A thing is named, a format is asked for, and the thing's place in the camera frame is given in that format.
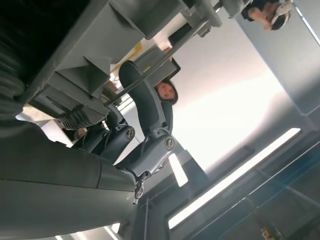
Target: person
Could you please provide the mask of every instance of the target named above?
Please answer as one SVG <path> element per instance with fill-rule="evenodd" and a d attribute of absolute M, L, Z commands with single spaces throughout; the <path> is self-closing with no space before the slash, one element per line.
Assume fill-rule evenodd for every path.
<path fill-rule="evenodd" d="M 168 77 L 158 83 L 154 88 L 158 93 L 161 101 L 170 102 L 172 105 L 176 104 L 178 101 L 178 92 Z"/>
<path fill-rule="evenodd" d="M 266 31 L 278 30 L 289 20 L 290 4 L 290 0 L 285 0 L 285 4 L 279 0 L 254 0 L 242 10 L 242 15 L 249 22 L 260 22 Z"/>

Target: seat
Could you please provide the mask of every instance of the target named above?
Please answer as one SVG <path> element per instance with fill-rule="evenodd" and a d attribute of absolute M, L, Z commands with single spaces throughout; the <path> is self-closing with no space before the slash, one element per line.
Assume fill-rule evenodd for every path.
<path fill-rule="evenodd" d="M 118 71 L 124 88 L 132 84 L 142 75 L 135 63 L 124 62 Z M 136 104 L 140 125 L 145 140 L 116 165 L 119 169 L 129 169 L 137 177 L 144 172 L 154 174 L 175 147 L 171 136 L 173 128 L 172 105 L 162 102 L 148 79 L 128 93 Z"/>

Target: seat back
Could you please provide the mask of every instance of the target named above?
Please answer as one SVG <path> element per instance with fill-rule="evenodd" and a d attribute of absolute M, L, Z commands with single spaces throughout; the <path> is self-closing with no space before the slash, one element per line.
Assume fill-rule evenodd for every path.
<path fill-rule="evenodd" d="M 143 72 L 132 61 L 125 61 L 118 70 L 118 78 L 124 88 L 134 83 L 142 74 Z M 144 136 L 151 134 L 156 138 L 159 129 L 168 133 L 162 102 L 155 90 L 147 82 L 147 79 L 128 94 L 137 106 L 139 122 Z"/>

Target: ceiling light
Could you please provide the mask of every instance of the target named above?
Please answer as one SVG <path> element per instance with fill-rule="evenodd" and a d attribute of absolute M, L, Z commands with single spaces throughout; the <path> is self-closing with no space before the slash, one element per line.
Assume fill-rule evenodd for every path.
<path fill-rule="evenodd" d="M 188 182 L 187 176 L 183 171 L 183 167 L 179 162 L 176 154 L 172 153 L 171 155 L 170 155 L 169 162 L 171 164 L 171 167 L 173 170 L 173 173 L 175 176 L 175 179 L 177 179 L 177 185 L 179 185 L 179 187 L 182 187 Z"/>
<path fill-rule="evenodd" d="M 111 229 L 116 234 L 119 231 L 119 228 L 120 228 L 120 223 L 115 223 L 115 224 L 112 224 L 111 227 Z"/>
<path fill-rule="evenodd" d="M 110 237 L 112 237 L 112 239 L 113 240 L 118 240 L 112 231 L 111 231 L 109 227 L 107 226 L 104 226 L 103 227 L 104 230 L 106 230 L 107 233 L 109 233 L 109 235 L 110 235 Z"/>
<path fill-rule="evenodd" d="M 288 140 L 294 137 L 294 135 L 300 132 L 300 128 L 291 128 L 286 133 L 282 135 L 281 137 L 276 139 L 275 141 L 271 143 L 270 145 L 266 147 L 265 149 L 259 152 L 258 154 L 254 156 L 253 158 L 247 161 L 246 163 L 240 166 L 239 168 L 235 170 L 234 172 L 231 173 L 230 175 L 224 178 L 223 180 L 217 183 L 217 185 L 214 186 L 213 188 L 207 191 L 206 193 L 195 199 L 195 201 L 192 202 L 191 204 L 183 208 L 183 210 L 178 212 L 177 214 L 171 217 L 168 221 L 169 229 L 172 229 L 179 223 L 183 221 L 184 219 L 188 218 L 191 214 L 195 212 L 196 210 L 202 207 L 203 205 L 208 203 L 208 201 L 213 199 L 214 197 L 218 195 L 219 193 L 222 192 L 223 190 L 226 189 L 226 187 L 235 182 L 241 176 L 247 173 L 248 171 L 252 169 L 253 167 L 257 165 L 258 163 L 261 162 L 262 160 L 268 157 L 271 153 L 274 152 L 275 150 L 278 149 L 278 147 L 285 144 Z"/>
<path fill-rule="evenodd" d="M 87 237 L 83 232 L 82 232 L 82 231 L 76 232 L 76 235 L 78 235 L 78 237 L 80 240 L 87 240 Z"/>

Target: bolt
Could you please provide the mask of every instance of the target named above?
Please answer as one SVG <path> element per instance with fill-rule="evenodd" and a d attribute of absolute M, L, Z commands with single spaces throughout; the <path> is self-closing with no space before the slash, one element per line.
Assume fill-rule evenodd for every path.
<path fill-rule="evenodd" d="M 171 150 L 174 147 L 174 140 L 171 136 L 168 136 L 165 139 L 165 147 L 168 150 Z"/>
<path fill-rule="evenodd" d="M 143 187 L 140 187 L 136 194 L 135 197 L 137 199 L 140 199 L 143 196 L 143 194 Z"/>
<path fill-rule="evenodd" d="M 134 136 L 134 130 L 133 128 L 129 128 L 125 132 L 125 135 L 128 139 L 132 139 Z"/>

